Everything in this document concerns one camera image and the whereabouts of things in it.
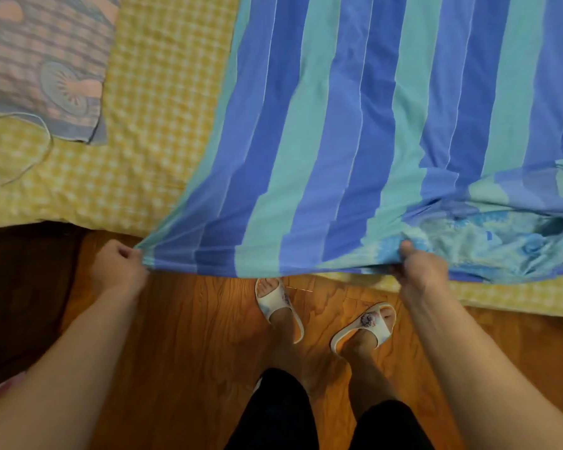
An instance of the pink patterned towel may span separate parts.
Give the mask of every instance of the pink patterned towel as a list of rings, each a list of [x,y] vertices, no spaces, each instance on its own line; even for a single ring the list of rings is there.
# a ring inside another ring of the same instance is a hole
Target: pink patterned towel
[[[118,11],[119,0],[0,0],[0,112],[105,141],[100,99]]]

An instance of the slipper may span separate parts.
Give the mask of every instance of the slipper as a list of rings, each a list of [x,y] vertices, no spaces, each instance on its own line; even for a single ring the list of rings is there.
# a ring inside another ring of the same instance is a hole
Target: slipper
[[[364,328],[365,330],[369,330],[373,333],[378,340],[378,348],[382,343],[391,337],[392,330],[394,330],[394,325],[392,328],[388,328],[386,325],[386,321],[383,319],[379,310],[382,308],[390,308],[394,311],[394,315],[396,316],[396,310],[390,303],[377,303],[369,308],[367,311],[362,313],[358,318],[356,318],[352,324],[344,327],[335,336],[331,339],[330,347],[333,353],[338,355],[336,351],[336,347],[342,338],[345,338],[353,330],[358,330],[360,328]]]
[[[296,322],[298,322],[298,328],[300,328],[300,338],[297,341],[294,341],[294,344],[299,343],[304,336],[304,327],[302,326],[300,317],[298,317],[298,314],[292,306],[292,302],[290,302],[290,297],[288,297],[286,294],[286,289],[283,287],[282,280],[280,278],[277,278],[277,287],[264,297],[259,297],[256,288],[259,286],[261,279],[263,278],[259,278],[255,282],[255,297],[256,302],[259,304],[259,308],[265,315],[265,318],[268,322],[271,322],[271,314],[273,314],[275,311],[281,310],[282,308],[290,308],[292,310],[294,318],[296,319]]]

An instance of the person's right arm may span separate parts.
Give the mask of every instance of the person's right arm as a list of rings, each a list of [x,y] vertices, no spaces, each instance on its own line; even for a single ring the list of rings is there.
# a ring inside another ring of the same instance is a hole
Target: person's right arm
[[[473,449],[563,449],[563,414],[517,370],[449,287],[443,259],[400,247],[405,307]]]

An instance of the person's left arm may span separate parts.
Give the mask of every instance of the person's left arm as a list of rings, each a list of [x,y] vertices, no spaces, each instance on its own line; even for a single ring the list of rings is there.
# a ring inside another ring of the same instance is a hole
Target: person's left arm
[[[98,253],[96,302],[0,399],[1,450],[88,446],[147,278],[140,251],[111,240]]]

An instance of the person's left hand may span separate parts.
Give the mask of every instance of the person's left hand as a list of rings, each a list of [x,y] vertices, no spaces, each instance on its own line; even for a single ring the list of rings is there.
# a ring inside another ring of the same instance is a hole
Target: person's left hand
[[[136,296],[140,293],[148,270],[142,265],[142,251],[117,240],[108,241],[96,255],[92,266],[92,284],[97,295],[117,289]]]

